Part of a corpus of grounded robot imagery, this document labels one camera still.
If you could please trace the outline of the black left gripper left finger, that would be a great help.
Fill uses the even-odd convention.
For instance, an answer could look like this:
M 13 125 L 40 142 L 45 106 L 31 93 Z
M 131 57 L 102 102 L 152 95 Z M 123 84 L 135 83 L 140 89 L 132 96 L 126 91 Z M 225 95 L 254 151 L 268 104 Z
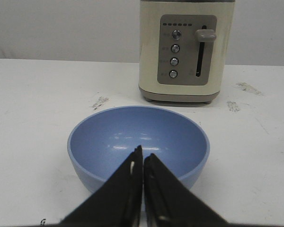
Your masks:
M 66 216 L 61 225 L 138 225 L 142 204 L 142 147 L 135 148 L 111 177 Z

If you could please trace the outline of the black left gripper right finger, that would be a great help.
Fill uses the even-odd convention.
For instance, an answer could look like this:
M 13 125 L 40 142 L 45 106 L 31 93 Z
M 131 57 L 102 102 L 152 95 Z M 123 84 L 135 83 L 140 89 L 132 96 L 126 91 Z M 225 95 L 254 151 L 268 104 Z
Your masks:
M 227 225 L 151 154 L 144 161 L 144 201 L 148 225 Z

